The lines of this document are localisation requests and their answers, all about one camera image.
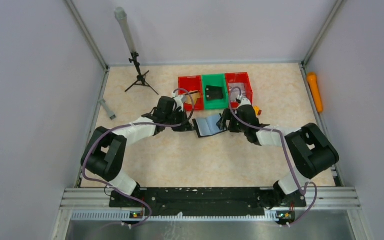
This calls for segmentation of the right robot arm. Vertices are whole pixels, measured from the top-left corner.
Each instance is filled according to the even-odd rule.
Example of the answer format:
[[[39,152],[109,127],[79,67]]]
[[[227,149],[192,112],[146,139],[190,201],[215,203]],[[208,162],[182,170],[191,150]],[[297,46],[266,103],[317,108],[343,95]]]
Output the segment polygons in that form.
[[[316,124],[308,123],[297,129],[261,124],[251,104],[225,109],[216,126],[243,133],[251,144],[282,148],[289,173],[273,185],[273,200],[279,205],[291,197],[303,196],[310,181],[340,159]]]

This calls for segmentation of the black leather card holder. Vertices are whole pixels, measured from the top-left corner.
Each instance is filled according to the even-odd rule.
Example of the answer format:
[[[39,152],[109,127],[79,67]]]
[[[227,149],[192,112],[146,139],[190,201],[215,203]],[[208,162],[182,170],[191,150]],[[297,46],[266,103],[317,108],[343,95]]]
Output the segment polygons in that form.
[[[210,115],[208,117],[198,117],[192,120],[194,129],[198,138],[212,137],[226,132],[226,127],[221,127],[220,120],[222,115],[220,113]]]

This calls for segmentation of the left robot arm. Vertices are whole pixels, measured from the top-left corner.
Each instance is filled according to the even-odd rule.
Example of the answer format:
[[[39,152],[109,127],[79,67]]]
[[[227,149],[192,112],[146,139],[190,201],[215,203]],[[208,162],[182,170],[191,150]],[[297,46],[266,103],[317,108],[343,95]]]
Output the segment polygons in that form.
[[[90,172],[99,182],[108,183],[126,196],[140,189],[132,177],[122,170],[126,148],[171,128],[174,132],[191,130],[191,116],[187,115],[185,94],[162,96],[151,112],[141,115],[128,124],[107,129],[98,127],[92,134],[81,158],[82,174]]]

